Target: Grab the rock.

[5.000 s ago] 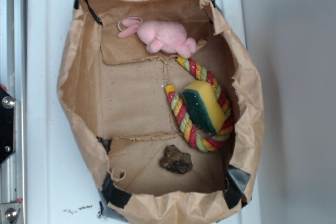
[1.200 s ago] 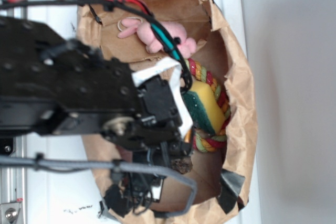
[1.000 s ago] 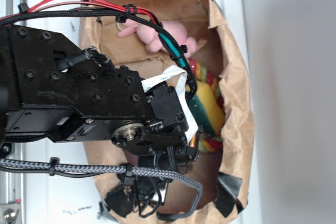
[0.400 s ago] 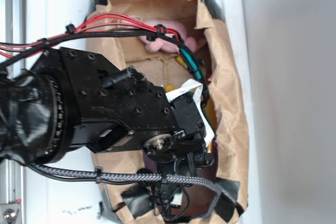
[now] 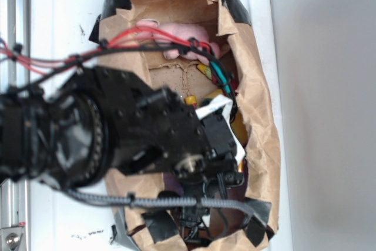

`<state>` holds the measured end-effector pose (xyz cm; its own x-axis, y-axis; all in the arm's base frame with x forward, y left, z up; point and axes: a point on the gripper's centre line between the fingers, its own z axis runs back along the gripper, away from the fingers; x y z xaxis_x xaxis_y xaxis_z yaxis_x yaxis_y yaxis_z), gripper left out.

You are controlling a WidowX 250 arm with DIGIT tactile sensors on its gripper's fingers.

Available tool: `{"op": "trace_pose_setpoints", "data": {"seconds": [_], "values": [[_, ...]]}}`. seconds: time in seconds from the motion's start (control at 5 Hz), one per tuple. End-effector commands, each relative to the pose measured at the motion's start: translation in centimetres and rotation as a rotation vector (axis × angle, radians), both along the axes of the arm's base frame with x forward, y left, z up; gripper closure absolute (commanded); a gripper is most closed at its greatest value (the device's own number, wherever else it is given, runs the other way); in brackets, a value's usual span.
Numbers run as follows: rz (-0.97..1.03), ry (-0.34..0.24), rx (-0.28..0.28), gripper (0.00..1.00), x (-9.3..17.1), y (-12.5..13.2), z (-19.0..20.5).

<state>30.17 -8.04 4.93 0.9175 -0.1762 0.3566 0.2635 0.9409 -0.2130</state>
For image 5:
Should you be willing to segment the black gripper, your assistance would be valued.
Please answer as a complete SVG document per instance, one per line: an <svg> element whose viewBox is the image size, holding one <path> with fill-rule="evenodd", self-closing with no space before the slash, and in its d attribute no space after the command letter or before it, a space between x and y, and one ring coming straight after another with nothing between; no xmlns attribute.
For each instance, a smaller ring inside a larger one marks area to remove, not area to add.
<svg viewBox="0 0 376 251"><path fill-rule="evenodd" d="M209 141L209 151L191 164L185 164L183 171L193 168L193 180L182 183L183 196L197 200L227 200L227 188L239 186L244 174L237 169L236 141L231 129L219 112L201 120L203 133ZM222 207L208 207L197 204L180 208L179 226L187 245L209 245L229 232L229 221Z"/></svg>

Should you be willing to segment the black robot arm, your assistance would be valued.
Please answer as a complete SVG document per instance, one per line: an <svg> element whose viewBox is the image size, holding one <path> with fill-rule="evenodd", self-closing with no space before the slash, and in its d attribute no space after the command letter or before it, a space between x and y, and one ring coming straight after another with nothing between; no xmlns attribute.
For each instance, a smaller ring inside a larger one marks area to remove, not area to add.
<svg viewBox="0 0 376 251"><path fill-rule="evenodd" d="M231 87L195 109L167 86L99 66L78 70L50 98L39 82L11 87L1 95L1 176L36 179L91 205L144 208L155 239L181 234L185 245L206 247L214 236L204 217L234 209L226 190L244 180L236 113ZM111 169L169 173L183 192L142 200L78 191Z"/></svg>

